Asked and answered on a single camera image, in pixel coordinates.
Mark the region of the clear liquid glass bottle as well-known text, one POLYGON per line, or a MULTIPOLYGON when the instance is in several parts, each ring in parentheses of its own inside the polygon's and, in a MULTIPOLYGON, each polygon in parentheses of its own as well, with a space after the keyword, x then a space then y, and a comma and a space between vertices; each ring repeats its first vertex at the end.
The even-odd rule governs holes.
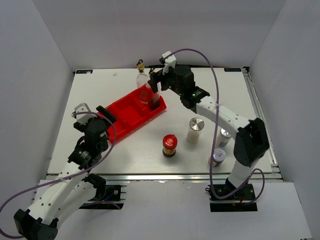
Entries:
POLYGON ((138 70, 136 85, 138 89, 139 100, 142 104, 148 104, 150 99, 150 90, 148 87, 149 76, 145 73, 144 61, 139 59, 136 66, 138 70))

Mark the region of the dark liquid glass bottle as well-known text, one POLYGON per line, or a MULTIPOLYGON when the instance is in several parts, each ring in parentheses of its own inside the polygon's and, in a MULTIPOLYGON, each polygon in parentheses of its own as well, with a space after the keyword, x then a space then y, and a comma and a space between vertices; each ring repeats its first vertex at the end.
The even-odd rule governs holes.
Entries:
POLYGON ((152 90, 150 90, 150 100, 148 101, 148 106, 151 110, 155 110, 160 106, 160 93, 153 93, 152 90))

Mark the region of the red lid dark sauce jar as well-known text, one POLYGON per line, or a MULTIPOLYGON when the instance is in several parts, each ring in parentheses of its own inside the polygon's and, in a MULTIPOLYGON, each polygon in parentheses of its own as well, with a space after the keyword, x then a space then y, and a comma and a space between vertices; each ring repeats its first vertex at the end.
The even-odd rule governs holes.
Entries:
POLYGON ((171 158, 176 154, 178 139, 174 134, 167 134, 162 140, 162 153, 165 157, 171 158))

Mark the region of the white lid brown spice jar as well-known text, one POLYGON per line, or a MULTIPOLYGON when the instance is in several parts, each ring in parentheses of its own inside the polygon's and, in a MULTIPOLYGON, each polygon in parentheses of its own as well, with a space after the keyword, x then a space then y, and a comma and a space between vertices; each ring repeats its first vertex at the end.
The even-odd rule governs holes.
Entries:
POLYGON ((216 148, 212 156, 208 158, 208 164, 212 164, 213 168, 218 167, 223 163, 226 157, 226 152, 222 148, 216 148))

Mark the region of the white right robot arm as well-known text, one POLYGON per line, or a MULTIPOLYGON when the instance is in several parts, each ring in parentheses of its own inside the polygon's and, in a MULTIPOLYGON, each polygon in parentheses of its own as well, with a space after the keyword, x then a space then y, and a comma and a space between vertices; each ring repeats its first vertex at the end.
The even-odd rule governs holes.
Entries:
POLYGON ((107 175, 204 174, 218 144, 215 127, 233 137, 253 120, 241 72, 194 68, 196 85, 209 92, 196 111, 183 106, 172 90, 161 92, 164 113, 116 144, 98 167, 107 175))

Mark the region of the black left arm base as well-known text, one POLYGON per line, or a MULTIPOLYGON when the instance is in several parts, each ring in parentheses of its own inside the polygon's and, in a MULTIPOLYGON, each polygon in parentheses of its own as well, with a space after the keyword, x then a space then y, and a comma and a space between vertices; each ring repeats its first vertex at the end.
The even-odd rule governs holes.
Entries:
POLYGON ((126 185, 105 185, 104 188, 95 191, 95 195, 83 205, 98 204, 102 201, 120 202, 126 198, 126 185))

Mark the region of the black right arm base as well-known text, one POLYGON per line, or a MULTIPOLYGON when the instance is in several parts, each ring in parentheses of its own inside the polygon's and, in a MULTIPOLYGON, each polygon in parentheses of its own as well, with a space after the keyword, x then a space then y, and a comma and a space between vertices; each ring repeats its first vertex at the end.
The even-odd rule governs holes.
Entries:
POLYGON ((213 186, 214 191, 216 193, 216 195, 222 199, 217 198, 210 186, 208 185, 205 188, 205 191, 209 194, 209 199, 213 202, 218 202, 218 203, 236 203, 236 204, 240 204, 240 203, 248 203, 251 202, 253 200, 255 200, 256 198, 256 194, 253 188, 252 184, 247 184, 245 185, 243 188, 241 188, 240 190, 238 190, 236 193, 234 193, 233 195, 230 195, 229 197, 226 197, 227 195, 229 195, 232 192, 232 188, 229 187, 226 184, 215 184, 213 186))

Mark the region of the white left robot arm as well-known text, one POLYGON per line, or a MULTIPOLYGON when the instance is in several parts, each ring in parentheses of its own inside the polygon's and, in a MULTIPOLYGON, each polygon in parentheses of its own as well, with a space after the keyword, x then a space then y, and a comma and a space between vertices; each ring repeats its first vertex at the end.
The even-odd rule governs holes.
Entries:
POLYGON ((89 200, 101 202, 106 197, 106 181, 91 173, 102 161, 108 144, 109 128, 115 120, 102 115, 86 123, 76 122, 74 128, 84 135, 77 141, 73 152, 57 178, 46 184, 47 189, 26 210, 14 214, 19 234, 27 240, 53 240, 62 223, 89 200))

